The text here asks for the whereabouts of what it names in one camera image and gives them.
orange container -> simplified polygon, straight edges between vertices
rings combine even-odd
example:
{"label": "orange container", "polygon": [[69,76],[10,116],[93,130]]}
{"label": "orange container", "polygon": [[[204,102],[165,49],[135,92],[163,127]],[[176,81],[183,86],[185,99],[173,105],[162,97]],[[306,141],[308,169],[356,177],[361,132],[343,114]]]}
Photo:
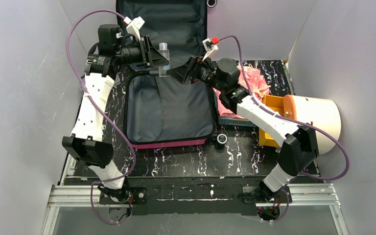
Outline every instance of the orange container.
{"label": "orange container", "polygon": [[[290,95],[285,97],[275,96],[275,95],[265,95],[263,97],[263,104],[273,109],[273,111],[278,112],[279,115],[284,117],[284,113],[287,111],[288,118],[296,120],[296,115],[294,111],[293,99]],[[280,146],[275,142],[275,140],[262,129],[258,130],[258,144],[260,146],[271,146],[280,148]]]}

white connector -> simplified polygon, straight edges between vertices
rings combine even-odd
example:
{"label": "white connector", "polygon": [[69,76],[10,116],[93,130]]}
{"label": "white connector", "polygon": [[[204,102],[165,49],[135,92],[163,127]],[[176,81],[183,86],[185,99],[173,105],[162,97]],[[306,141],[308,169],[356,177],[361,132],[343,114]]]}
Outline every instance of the white connector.
{"label": "white connector", "polygon": [[207,38],[207,39],[203,40],[202,43],[205,47],[205,52],[206,52],[205,55],[204,55],[204,58],[202,59],[202,61],[204,61],[208,57],[211,58],[211,56],[213,56],[218,51],[218,46],[216,45],[218,43],[218,39],[217,38],[214,38],[214,39]]}
{"label": "white connector", "polygon": [[127,24],[126,31],[129,34],[132,34],[136,37],[137,41],[141,40],[141,35],[139,34],[139,29],[142,28],[145,21],[142,19],[142,17],[136,17],[132,21],[129,21],[130,19],[126,17],[123,21],[125,24]]}

black marble tabletop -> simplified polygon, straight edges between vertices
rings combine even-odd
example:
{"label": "black marble tabletop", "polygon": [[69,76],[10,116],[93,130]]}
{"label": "black marble tabletop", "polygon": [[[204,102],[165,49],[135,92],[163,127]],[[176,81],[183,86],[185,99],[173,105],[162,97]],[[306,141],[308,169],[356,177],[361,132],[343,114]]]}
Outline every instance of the black marble tabletop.
{"label": "black marble tabletop", "polygon": [[[268,85],[270,94],[285,96],[291,93],[282,61],[246,61],[258,68]],[[121,83],[112,89],[106,113],[123,128],[126,74]],[[273,147],[259,146],[259,129],[252,127],[218,125],[218,133],[225,133],[229,140],[223,150],[213,144],[136,150],[137,163],[130,176],[142,177],[207,177],[207,176],[266,176],[276,165],[278,153]],[[110,125],[105,125],[103,141],[111,142],[115,150],[114,161],[121,172],[132,163],[129,148]],[[316,173],[312,163],[307,171]],[[96,177],[84,164],[77,163],[74,175]]]}

open suitcase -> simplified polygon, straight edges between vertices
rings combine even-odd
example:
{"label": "open suitcase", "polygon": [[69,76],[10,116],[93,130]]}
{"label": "open suitcase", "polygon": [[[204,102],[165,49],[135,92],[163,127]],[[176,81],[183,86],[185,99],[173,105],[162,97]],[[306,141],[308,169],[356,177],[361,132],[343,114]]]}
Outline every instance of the open suitcase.
{"label": "open suitcase", "polygon": [[[168,44],[171,68],[184,64],[190,55],[204,54],[205,0],[117,0],[116,7],[131,19],[145,20],[140,33],[149,35],[155,47]],[[215,132],[214,92],[204,83],[181,85],[159,76],[127,82],[123,128],[135,148],[204,144]]]}

plastic bottle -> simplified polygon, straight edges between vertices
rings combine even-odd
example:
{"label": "plastic bottle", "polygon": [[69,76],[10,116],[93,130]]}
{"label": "plastic bottle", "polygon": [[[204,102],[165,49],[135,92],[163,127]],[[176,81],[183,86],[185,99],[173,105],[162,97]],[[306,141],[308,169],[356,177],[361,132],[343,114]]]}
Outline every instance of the plastic bottle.
{"label": "plastic bottle", "polygon": [[[169,50],[167,43],[159,43],[158,52],[170,62]],[[166,77],[166,71],[171,68],[171,65],[164,65],[159,67],[159,77]]]}

